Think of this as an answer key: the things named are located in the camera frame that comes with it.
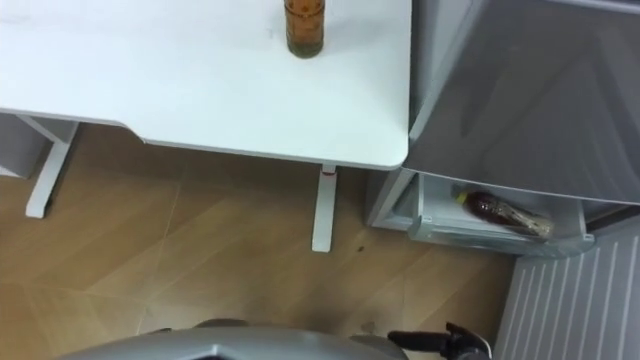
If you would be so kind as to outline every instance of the wooden floor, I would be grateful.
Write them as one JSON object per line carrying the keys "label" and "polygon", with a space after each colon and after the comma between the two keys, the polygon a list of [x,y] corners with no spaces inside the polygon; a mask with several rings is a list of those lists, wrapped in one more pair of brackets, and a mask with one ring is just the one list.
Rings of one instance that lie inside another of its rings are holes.
{"label": "wooden floor", "polygon": [[31,180],[0,178],[0,359],[216,317],[341,336],[454,321],[494,338],[510,257],[365,227],[366,173],[349,169],[332,252],[314,254],[317,172],[84,126],[46,219],[24,217]]}

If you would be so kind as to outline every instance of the fridge drawer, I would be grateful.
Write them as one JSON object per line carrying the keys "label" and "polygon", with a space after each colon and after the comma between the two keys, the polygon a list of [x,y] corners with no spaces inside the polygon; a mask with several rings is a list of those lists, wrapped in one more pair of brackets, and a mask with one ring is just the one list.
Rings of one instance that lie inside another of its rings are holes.
{"label": "fridge drawer", "polygon": [[[543,242],[474,217],[455,201],[452,195],[455,187],[485,190],[548,216],[555,224],[553,238]],[[412,240],[550,258],[578,255],[595,245],[594,237],[586,233],[582,203],[578,199],[470,185],[422,174],[415,177],[409,191],[407,196],[413,200],[413,223],[409,228]]]}

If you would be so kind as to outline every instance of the brown bottle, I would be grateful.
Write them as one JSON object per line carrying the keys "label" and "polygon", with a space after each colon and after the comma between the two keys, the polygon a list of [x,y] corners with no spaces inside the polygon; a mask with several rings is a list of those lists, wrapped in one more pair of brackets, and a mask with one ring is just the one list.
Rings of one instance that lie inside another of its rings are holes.
{"label": "brown bottle", "polygon": [[553,223],[549,219],[508,204],[495,195],[482,191],[462,191],[456,201],[479,219],[506,226],[524,235],[539,236],[542,242],[552,235]]}
{"label": "brown bottle", "polygon": [[324,44],[325,0],[285,0],[287,45],[300,58],[318,55]]}

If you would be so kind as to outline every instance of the refrigerator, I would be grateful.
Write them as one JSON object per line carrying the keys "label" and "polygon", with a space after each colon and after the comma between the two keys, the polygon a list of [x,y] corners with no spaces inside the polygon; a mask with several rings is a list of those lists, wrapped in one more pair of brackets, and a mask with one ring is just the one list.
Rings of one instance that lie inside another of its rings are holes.
{"label": "refrigerator", "polygon": [[[412,127],[374,174],[370,225],[412,239],[565,258],[588,223],[640,204],[640,1],[414,1]],[[553,241],[466,213],[480,189],[553,220]]]}
{"label": "refrigerator", "polygon": [[[413,26],[411,151],[371,177],[368,223],[524,255],[496,359],[637,359],[640,1],[427,0]],[[452,185],[546,213],[555,248],[474,221]]]}

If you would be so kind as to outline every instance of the desk leg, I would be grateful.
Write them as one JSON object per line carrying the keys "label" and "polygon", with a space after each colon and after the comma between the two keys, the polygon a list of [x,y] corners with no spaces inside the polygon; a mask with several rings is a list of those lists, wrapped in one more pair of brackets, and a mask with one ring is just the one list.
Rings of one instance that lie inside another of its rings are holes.
{"label": "desk leg", "polygon": [[18,115],[18,117],[53,142],[51,151],[42,166],[36,185],[27,203],[27,216],[42,219],[44,218],[49,198],[51,198],[51,193],[56,185],[64,161],[67,158],[71,142],[78,129],[78,123],[34,119],[24,115]]}
{"label": "desk leg", "polygon": [[336,203],[336,181],[338,174],[335,166],[323,165],[318,181],[318,199],[316,216],[313,223],[311,249],[316,252],[331,250],[331,232],[333,230],[333,210]]}

